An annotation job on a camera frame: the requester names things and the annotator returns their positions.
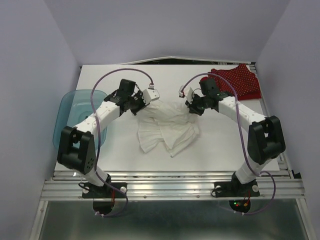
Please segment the white ruffled skirt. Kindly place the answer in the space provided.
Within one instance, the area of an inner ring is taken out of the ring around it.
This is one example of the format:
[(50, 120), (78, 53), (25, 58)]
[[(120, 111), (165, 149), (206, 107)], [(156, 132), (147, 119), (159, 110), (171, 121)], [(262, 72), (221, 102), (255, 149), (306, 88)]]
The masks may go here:
[(173, 158), (200, 136), (198, 115), (189, 113), (181, 102), (156, 100), (138, 112), (137, 118), (137, 136), (144, 153), (163, 143)]

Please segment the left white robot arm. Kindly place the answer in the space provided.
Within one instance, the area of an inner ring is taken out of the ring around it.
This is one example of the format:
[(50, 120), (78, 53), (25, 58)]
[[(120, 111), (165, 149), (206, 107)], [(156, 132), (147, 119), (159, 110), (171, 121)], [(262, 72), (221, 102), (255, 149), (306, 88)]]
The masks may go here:
[(100, 106), (81, 123), (62, 129), (57, 162), (80, 173), (100, 197), (111, 193), (109, 175), (98, 167), (96, 144), (101, 145), (101, 133), (114, 120), (130, 110), (136, 114), (146, 104), (143, 92), (134, 93), (136, 82), (122, 79), (119, 87), (108, 95)]

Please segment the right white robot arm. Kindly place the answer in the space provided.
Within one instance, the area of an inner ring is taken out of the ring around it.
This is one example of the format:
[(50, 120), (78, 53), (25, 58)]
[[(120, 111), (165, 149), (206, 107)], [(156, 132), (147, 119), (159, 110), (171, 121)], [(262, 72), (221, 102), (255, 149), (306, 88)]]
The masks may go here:
[(185, 104), (191, 114), (201, 116), (206, 109), (211, 109), (237, 123), (244, 163), (235, 172), (236, 179), (230, 182), (230, 189), (233, 194), (242, 195), (248, 190), (248, 183), (285, 151), (281, 121), (274, 115), (265, 116), (241, 104), (230, 83), (227, 86), (231, 92), (220, 91), (213, 78), (201, 80), (199, 86), (202, 95), (195, 94), (185, 84), (180, 88), (179, 96), (186, 98)]

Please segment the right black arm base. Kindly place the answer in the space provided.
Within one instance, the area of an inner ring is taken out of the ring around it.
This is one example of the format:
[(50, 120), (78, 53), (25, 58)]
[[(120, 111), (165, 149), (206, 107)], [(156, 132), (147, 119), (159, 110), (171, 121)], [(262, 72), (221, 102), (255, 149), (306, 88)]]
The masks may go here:
[(255, 180), (241, 184), (237, 180), (219, 181), (211, 190), (214, 198), (228, 198), (230, 208), (241, 214), (248, 214), (251, 209), (251, 198), (259, 197), (260, 191)]

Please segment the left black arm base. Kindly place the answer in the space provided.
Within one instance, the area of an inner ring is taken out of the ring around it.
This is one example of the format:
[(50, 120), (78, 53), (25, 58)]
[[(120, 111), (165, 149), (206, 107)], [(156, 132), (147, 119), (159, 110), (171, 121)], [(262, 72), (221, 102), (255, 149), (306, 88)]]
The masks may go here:
[(110, 188), (106, 185), (96, 186), (89, 182), (80, 182), (78, 186), (82, 189), (82, 198), (93, 200), (92, 209), (96, 216), (103, 218), (115, 217), (121, 214), (123, 209), (116, 210), (116, 199), (125, 199), (127, 196), (126, 182), (112, 182), (111, 185), (116, 188)]

